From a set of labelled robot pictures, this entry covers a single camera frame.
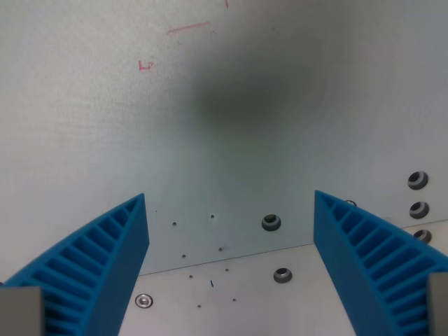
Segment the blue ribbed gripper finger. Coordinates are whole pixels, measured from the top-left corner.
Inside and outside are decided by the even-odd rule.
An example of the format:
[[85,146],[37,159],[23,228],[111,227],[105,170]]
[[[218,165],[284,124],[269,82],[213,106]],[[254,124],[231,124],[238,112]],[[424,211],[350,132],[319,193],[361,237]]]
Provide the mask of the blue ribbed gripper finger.
[[314,243],[357,335],[428,335],[426,287],[447,256],[343,199],[314,194]]
[[33,259],[1,292],[39,292],[44,335],[118,335],[149,245],[139,194]]

